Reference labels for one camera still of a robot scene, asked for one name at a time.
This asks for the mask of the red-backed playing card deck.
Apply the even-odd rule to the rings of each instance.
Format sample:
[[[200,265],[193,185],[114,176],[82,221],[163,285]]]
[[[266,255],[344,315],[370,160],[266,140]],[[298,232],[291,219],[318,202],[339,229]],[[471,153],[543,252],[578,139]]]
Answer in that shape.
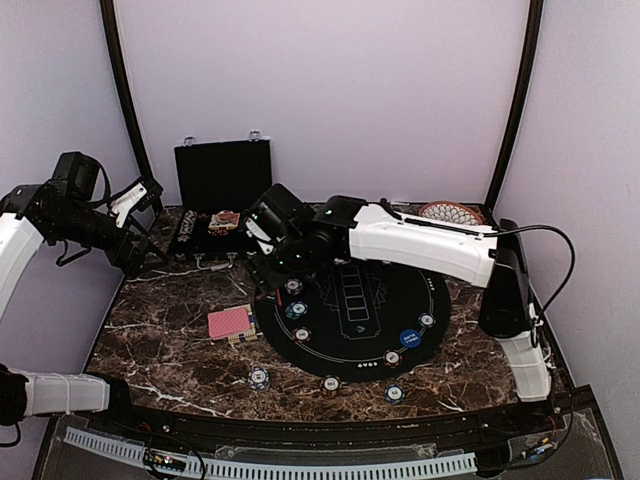
[[[208,333],[212,340],[220,340],[251,329],[249,313],[245,306],[212,312],[207,317]]]

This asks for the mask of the blue chip stack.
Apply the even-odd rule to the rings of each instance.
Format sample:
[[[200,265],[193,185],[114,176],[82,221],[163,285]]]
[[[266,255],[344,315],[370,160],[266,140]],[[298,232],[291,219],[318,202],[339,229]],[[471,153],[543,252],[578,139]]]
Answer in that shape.
[[[262,368],[253,368],[248,377],[250,387],[255,391],[263,391],[270,386],[269,372]]]

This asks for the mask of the red chip stack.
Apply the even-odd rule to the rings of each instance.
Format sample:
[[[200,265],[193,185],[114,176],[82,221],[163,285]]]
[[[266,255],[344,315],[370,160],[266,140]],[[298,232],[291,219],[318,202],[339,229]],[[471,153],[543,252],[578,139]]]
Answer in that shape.
[[[320,392],[323,396],[333,398],[338,395],[341,381],[336,376],[326,376],[320,384]]]

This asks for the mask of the blue small blind button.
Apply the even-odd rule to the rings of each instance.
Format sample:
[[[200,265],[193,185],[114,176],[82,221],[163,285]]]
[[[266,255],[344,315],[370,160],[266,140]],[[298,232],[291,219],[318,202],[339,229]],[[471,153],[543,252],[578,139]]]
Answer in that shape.
[[[405,329],[399,335],[401,345],[406,349],[418,348],[422,343],[421,332],[415,329]]]

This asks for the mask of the blue-green chip stack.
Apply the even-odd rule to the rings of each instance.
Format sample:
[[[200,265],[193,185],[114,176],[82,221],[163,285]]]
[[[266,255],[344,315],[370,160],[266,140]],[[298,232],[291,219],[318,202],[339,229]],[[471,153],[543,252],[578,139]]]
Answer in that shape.
[[[385,400],[392,404],[401,404],[405,399],[405,390],[399,385],[389,385],[384,391]]]

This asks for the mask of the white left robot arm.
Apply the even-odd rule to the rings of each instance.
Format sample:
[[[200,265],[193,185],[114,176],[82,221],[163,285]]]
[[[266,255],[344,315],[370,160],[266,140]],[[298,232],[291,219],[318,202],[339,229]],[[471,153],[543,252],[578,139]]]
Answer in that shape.
[[[1,304],[8,305],[18,281],[42,245],[76,243],[80,251],[63,253],[62,267],[94,250],[126,274],[142,270],[154,246],[147,230],[133,217],[146,210],[162,192],[152,178],[140,177],[113,192],[104,186],[101,163],[81,152],[60,155],[52,177],[43,184],[20,185],[1,200]],[[141,427],[140,412],[117,397],[111,381],[89,374],[33,373],[1,368],[1,423],[11,426],[26,417],[72,412],[101,412],[103,421],[120,436]]]

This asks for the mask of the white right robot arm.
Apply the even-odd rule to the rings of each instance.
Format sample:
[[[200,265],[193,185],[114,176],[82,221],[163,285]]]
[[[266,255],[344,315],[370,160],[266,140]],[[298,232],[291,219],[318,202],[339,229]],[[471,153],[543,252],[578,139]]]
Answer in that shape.
[[[265,292],[336,258],[405,265],[483,289],[480,328],[501,345],[522,401],[510,424],[530,434],[547,420],[552,375],[539,344],[544,312],[534,306],[524,228],[512,221],[494,228],[430,220],[398,212],[385,199],[344,195],[313,209],[281,184],[259,197],[241,227],[260,248],[254,276]]]

